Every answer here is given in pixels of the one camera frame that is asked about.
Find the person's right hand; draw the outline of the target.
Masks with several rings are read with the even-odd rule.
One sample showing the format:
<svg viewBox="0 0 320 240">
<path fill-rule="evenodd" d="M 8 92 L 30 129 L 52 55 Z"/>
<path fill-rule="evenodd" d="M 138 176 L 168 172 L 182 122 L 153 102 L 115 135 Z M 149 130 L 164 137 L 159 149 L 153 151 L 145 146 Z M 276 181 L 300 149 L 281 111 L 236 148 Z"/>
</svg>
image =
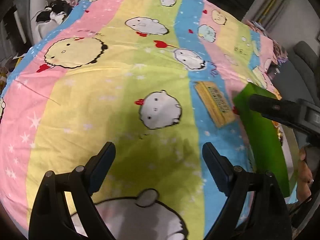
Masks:
<svg viewBox="0 0 320 240">
<path fill-rule="evenodd" d="M 298 178 L 297 178 L 297 199 L 304 202 L 311 196 L 310 186 L 313 183 L 313 176 L 310 168 L 306 163 L 306 149 L 303 147 L 299 150 L 298 159 Z"/>
</svg>

